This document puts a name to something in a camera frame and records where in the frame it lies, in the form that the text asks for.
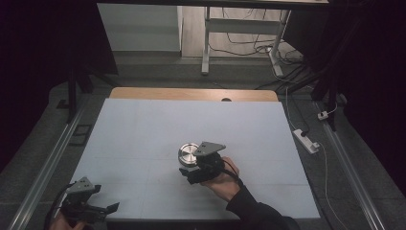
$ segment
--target white power strip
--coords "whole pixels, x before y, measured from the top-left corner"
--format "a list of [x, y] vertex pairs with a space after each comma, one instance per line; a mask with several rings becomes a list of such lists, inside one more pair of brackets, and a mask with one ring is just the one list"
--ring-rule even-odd
[[302, 131], [300, 129], [296, 129], [294, 131], [292, 131], [293, 134], [295, 134], [296, 138], [302, 143], [302, 145], [304, 146], [304, 148], [308, 151], [308, 153], [313, 154], [317, 151], [319, 151], [319, 143], [315, 142], [311, 142], [310, 139], [308, 139], [307, 136], [302, 136]]

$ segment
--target metallic round object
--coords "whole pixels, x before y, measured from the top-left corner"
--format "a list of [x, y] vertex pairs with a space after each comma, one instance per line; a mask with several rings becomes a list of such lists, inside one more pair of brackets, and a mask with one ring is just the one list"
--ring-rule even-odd
[[179, 162], [188, 168], [193, 168], [196, 166], [196, 157], [193, 153], [197, 150], [199, 146], [195, 143], [188, 143], [183, 145], [178, 151]]

